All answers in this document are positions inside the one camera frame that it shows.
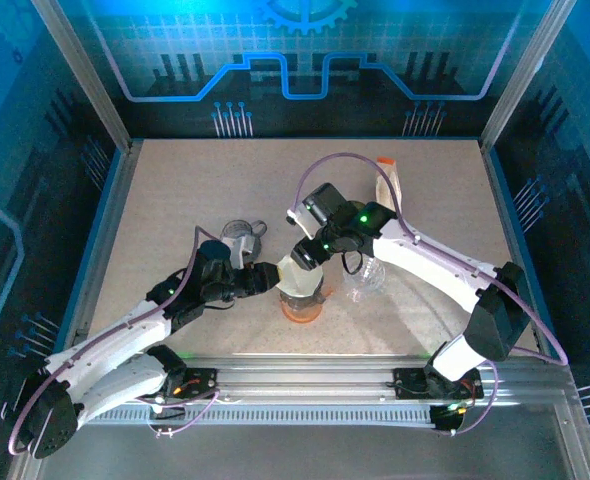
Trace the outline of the small black circuit board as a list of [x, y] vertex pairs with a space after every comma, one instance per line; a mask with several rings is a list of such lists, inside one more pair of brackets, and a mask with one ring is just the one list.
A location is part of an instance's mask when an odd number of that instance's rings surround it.
[[429, 417], [433, 429], [446, 436], [455, 436], [464, 423], [467, 410], [464, 404], [431, 406]]

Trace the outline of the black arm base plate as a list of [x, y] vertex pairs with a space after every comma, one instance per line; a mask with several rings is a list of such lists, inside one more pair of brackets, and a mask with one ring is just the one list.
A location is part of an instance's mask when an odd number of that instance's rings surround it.
[[484, 398], [478, 369], [471, 369], [456, 381], [450, 381], [423, 368], [397, 368], [387, 384], [399, 400], [477, 400]]
[[217, 376], [215, 368], [180, 368], [168, 374], [161, 392], [166, 399], [193, 399], [213, 390], [217, 386]]

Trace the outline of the grey glass coffee server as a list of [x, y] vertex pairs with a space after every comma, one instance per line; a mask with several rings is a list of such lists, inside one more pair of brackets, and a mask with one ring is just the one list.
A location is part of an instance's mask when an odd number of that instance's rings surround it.
[[262, 249], [261, 238], [267, 232], [267, 224], [263, 220], [256, 220], [248, 222], [246, 220], [238, 219], [229, 221], [222, 229], [220, 234], [220, 240], [223, 237], [238, 237], [246, 234], [254, 235], [260, 241], [260, 247]]

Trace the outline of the white paper coffee filter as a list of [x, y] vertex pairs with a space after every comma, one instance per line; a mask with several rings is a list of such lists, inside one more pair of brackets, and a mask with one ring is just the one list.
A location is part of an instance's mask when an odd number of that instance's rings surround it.
[[279, 282], [276, 287], [281, 293], [293, 298], [311, 297], [323, 282], [323, 270], [301, 268], [289, 255], [285, 255], [278, 263]]

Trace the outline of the orange glass coffee server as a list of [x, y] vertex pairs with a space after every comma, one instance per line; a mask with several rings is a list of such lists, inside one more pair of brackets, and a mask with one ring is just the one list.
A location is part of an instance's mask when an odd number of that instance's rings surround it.
[[[330, 287], [323, 287], [321, 290], [316, 291], [315, 293], [317, 293], [317, 292], [322, 293], [326, 297], [326, 300], [327, 300], [334, 293], [334, 290]], [[310, 323], [310, 322], [314, 321], [315, 319], [317, 319], [320, 316], [320, 314], [323, 310], [324, 303], [321, 305], [313, 306], [312, 308], [306, 308], [303, 310], [294, 310], [294, 309], [287, 307], [284, 303], [282, 303], [280, 301], [280, 307], [281, 307], [282, 314], [285, 316], [286, 319], [288, 319], [294, 323], [306, 324], [306, 323]]]

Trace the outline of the aluminium table side rail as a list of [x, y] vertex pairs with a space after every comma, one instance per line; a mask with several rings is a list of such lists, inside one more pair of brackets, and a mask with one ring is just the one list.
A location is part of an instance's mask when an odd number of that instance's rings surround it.
[[534, 311], [538, 314], [542, 323], [547, 327], [550, 334], [555, 336], [555, 329], [549, 309], [546, 305], [537, 278], [532, 257], [526, 243], [526, 237], [518, 220], [517, 210], [513, 203], [513, 195], [510, 192], [499, 157], [495, 149], [491, 148], [488, 151], [482, 151], [482, 158], [485, 163], [511, 258], [515, 263], [519, 264], [525, 272], [528, 285], [527, 299]]
[[55, 340], [54, 353], [88, 336], [143, 143], [143, 139], [135, 139], [128, 153], [117, 151], [114, 155]]

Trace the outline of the clear glass coffee dripper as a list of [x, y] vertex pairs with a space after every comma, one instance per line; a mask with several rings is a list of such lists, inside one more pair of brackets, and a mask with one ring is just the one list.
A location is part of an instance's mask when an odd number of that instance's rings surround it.
[[379, 292], [385, 280], [385, 267], [381, 261], [360, 254], [346, 253], [342, 257], [344, 290], [353, 302]]

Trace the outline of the aluminium frame post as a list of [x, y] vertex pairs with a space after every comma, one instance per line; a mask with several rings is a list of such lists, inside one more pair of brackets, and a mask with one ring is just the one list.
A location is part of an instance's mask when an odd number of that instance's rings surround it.
[[576, 2], [551, 0], [482, 131], [480, 152], [483, 156], [495, 146]]
[[116, 148], [129, 154], [132, 139], [91, 59], [57, 0], [30, 0]]

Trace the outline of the smoke grey coffee dripper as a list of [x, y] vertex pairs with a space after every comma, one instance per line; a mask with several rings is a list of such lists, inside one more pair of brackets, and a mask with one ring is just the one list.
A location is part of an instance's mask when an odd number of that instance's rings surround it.
[[325, 300], [326, 297], [320, 292], [304, 297], [292, 296], [284, 292], [280, 293], [280, 301], [294, 310], [312, 308], [313, 306], [323, 304]]

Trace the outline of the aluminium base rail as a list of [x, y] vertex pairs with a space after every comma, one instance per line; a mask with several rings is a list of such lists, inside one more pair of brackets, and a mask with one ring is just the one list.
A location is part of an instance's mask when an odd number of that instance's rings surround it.
[[[399, 400], [387, 384], [397, 368], [422, 368], [415, 360], [375, 356], [181, 358], [186, 367], [215, 368], [217, 386], [196, 398], [151, 400], [138, 397], [124, 402], [143, 404], [156, 414], [189, 405], [211, 407], [216, 403], [242, 405], [412, 405], [464, 404], [468, 407], [457, 434], [466, 432], [493, 407], [551, 407], [562, 419], [580, 408], [579, 393], [569, 368], [516, 357], [497, 367], [478, 368], [483, 399]], [[159, 435], [171, 436], [182, 427], [149, 426]]]

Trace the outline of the white orange filter package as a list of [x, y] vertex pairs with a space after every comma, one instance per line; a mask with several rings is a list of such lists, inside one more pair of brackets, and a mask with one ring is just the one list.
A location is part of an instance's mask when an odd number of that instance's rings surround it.
[[384, 172], [376, 172], [376, 201], [399, 216], [402, 212], [402, 191], [397, 163], [388, 157], [378, 157], [376, 163]]

